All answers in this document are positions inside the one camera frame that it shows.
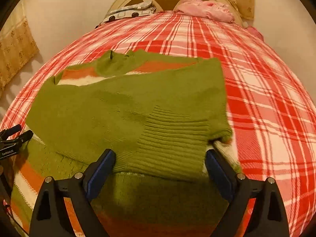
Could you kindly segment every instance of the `white wall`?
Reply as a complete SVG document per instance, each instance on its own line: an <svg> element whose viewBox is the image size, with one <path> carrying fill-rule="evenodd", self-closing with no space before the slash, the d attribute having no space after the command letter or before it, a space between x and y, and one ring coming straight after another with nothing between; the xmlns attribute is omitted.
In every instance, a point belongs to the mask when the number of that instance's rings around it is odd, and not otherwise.
<svg viewBox="0 0 316 237"><path fill-rule="evenodd" d="M29 78L66 45L91 31L115 0L24 0L40 50L6 87L0 120ZM299 0L255 0L255 27L316 101L316 25Z"/></svg>
<svg viewBox="0 0 316 237"><path fill-rule="evenodd" d="M316 24L300 0L255 0L253 23L316 102Z"/></svg>

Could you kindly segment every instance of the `blue gripper pad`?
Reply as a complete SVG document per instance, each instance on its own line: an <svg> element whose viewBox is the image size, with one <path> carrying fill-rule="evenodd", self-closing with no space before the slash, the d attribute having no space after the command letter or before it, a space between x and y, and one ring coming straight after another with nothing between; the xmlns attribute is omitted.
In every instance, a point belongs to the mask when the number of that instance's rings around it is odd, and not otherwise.
<svg viewBox="0 0 316 237"><path fill-rule="evenodd" d="M209 178L213 180L221 196L228 202L231 202L234 195L233 183L223 170L223 165L221 164L226 163L226 161L223 160L224 158L215 154L214 150L208 150L205 156L205 166L209 174Z"/></svg>
<svg viewBox="0 0 316 237"><path fill-rule="evenodd" d="M91 163L84 172L83 188L89 201L99 195L107 177L112 172L115 159L115 153L110 149L106 149L100 158Z"/></svg>

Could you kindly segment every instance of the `plaid bedspread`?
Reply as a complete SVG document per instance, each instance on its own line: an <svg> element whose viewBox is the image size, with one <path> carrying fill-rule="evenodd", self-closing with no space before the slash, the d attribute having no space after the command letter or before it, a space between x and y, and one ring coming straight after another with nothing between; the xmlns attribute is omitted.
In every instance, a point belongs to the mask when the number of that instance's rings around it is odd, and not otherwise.
<svg viewBox="0 0 316 237"><path fill-rule="evenodd" d="M291 236L299 236L316 209L316 109L274 50L234 24L172 12L105 24L41 68L15 98L0 129L25 125L32 101L47 78L69 65L90 62L108 49L219 58L226 81L228 120L234 131L233 148L244 173L251 179L271 176L277 180ZM16 175L15 184L32 208L38 186L32 186L23 170Z"/></svg>

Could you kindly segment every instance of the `black cable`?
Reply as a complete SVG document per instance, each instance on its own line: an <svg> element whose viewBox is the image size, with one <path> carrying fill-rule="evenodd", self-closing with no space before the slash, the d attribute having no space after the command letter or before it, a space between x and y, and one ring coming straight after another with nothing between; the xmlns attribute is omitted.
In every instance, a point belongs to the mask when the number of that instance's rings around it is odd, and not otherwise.
<svg viewBox="0 0 316 237"><path fill-rule="evenodd" d="M6 209L7 208L10 208L11 209L11 207L10 207L10 205L5 205L4 206ZM23 229L23 227L14 219L14 217L10 214L10 213L7 213L7 215L9 215L9 217L15 222L15 224L17 224L18 226L19 226L19 228L23 231L23 233L25 233L27 236L29 236L28 235L28 233Z"/></svg>

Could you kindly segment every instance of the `pink cloth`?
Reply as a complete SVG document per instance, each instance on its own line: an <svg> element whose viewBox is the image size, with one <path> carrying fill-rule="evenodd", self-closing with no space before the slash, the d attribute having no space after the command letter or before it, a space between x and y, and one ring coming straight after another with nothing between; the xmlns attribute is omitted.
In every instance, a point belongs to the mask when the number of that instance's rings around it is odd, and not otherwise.
<svg viewBox="0 0 316 237"><path fill-rule="evenodd" d="M173 10L178 14L202 17L227 23L235 21L227 4L215 1L181 0Z"/></svg>
<svg viewBox="0 0 316 237"><path fill-rule="evenodd" d="M247 27L246 28L248 30L248 32L250 34L252 34L255 37L258 37L259 39L261 39L262 41L264 41L264 37L263 35L258 31L258 29L256 29L255 27Z"/></svg>

